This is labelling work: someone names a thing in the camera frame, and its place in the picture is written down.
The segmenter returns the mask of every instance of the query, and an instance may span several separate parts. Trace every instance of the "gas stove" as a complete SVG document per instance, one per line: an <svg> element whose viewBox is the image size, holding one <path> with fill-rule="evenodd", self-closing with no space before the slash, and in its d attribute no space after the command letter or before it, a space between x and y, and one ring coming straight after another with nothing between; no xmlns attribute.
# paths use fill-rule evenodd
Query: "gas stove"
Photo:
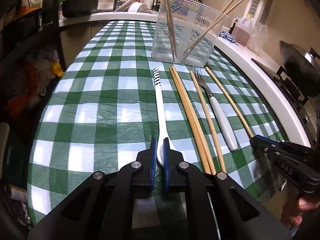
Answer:
<svg viewBox="0 0 320 240"><path fill-rule="evenodd" d="M313 146L316 145L317 125L315 99L304 95L300 88L291 81L288 73L282 66L279 67L277 72L274 72L257 60L253 58L251 60L270 77L287 98L299 117L301 124L308 135L310 144Z"/></svg>

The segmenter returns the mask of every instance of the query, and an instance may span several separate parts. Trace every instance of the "table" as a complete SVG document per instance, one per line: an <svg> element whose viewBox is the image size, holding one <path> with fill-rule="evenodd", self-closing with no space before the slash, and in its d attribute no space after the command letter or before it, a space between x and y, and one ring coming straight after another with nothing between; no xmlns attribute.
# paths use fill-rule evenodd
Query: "table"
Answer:
<svg viewBox="0 0 320 240"><path fill-rule="evenodd" d="M152 73L155 67L160 70L168 134L185 161L202 169L169 72L172 64L151 57L155 27L156 24L138 21L108 23L84 47L58 83L42 113L30 155L28 206L33 223L39 222L94 171L118 171L134 161L139 151L149 148L152 137L158 138ZM191 98L219 171L210 129L188 73L192 67L174 66ZM208 66L238 105L254 135L283 140L269 106L263 104L245 77L215 49ZM229 176L257 200L268 200L283 179L264 158L257 160L233 108L204 69L202 75L236 135L238 149L230 152L210 110ZM186 226L184 194L164 195L159 164L156 169L154 192L149 198L135 200L132 228L139 235L152 227L153 234L158 230L160 239L165 239L170 226Z"/></svg>

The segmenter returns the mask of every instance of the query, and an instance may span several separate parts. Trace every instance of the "transparent plastic basket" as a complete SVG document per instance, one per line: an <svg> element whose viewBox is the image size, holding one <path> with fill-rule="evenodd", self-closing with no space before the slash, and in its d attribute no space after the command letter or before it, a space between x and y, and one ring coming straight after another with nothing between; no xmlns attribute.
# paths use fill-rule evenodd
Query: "transparent plastic basket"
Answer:
<svg viewBox="0 0 320 240"><path fill-rule="evenodd" d="M192 0L169 0L172 10L177 57L172 58L169 29L166 15L166 0L161 0L156 32L152 44L152 58L158 61L185 63L203 67L207 62L215 41L221 31L223 21L210 30L191 53L185 57L186 48L192 44L221 13Z"/></svg>

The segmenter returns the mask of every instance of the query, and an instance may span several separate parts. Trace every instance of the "spoon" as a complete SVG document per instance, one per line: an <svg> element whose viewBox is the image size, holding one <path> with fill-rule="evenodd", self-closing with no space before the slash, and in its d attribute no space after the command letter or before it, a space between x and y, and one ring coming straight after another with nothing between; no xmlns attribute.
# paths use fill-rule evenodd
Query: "spoon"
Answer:
<svg viewBox="0 0 320 240"><path fill-rule="evenodd" d="M160 73L157 68L153 69L153 79L155 82L155 91L156 91L156 102L157 102L157 111L158 111L158 122L159 122L159 139L157 146L157 160L162 167L164 167L164 158L163 158L163 141L166 137L169 138L167 132L167 125L165 122L161 82L160 82ZM172 141L169 138L170 149L176 150Z"/></svg>

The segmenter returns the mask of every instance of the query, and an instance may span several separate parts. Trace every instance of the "blue gripper pad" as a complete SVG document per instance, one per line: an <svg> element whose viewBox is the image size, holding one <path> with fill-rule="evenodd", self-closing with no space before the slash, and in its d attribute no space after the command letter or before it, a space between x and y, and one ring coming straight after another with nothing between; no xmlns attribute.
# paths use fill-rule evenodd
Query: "blue gripper pad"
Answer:
<svg viewBox="0 0 320 240"><path fill-rule="evenodd" d="M151 139L151 146L150 149L152 149L152 163L151 163L151 170L150 170L150 186L151 190L153 190L155 186L155 180L156 180L156 161L157 161L157 141L156 138L152 137Z"/></svg>
<svg viewBox="0 0 320 240"><path fill-rule="evenodd" d="M165 189L169 191L170 187L170 170L168 163L168 152L167 152L167 143L165 139L163 140L163 159L164 159L164 180L165 180Z"/></svg>

